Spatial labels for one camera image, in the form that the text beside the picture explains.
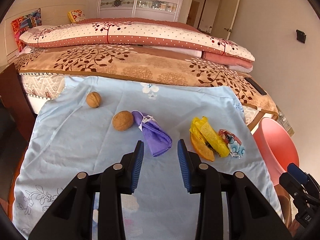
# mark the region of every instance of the red chair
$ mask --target red chair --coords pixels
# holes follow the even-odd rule
[[[293,141],[286,130],[275,120],[262,118],[253,137],[274,186],[279,184],[280,175],[287,171],[290,163],[299,166],[299,156]]]

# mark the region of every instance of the pillow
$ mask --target pillow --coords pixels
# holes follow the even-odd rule
[[[74,10],[68,12],[69,19],[72,23],[76,23],[85,20],[85,16],[82,10]]]
[[[86,44],[137,44],[212,52],[253,62],[253,55],[232,41],[166,25],[141,22],[94,22],[32,28],[20,39],[31,47]]]
[[[19,52],[21,52],[26,45],[19,40],[19,37],[29,28],[41,26],[41,8],[30,14],[21,16],[13,20],[11,22],[11,25]]]

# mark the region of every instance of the purple towel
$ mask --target purple towel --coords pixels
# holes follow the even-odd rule
[[[153,157],[160,156],[172,146],[172,139],[158,125],[151,115],[133,111],[134,121],[142,131]]]

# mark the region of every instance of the red patterned pillow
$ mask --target red patterned pillow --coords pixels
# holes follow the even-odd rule
[[[19,52],[21,52],[26,45],[19,40],[19,37],[29,28],[41,26],[41,8],[28,15],[24,15],[13,20],[11,25]]]

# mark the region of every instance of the yellow pillow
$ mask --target yellow pillow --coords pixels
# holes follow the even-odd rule
[[[68,17],[72,23],[80,22],[85,20],[85,16],[82,10],[74,10],[68,12]]]

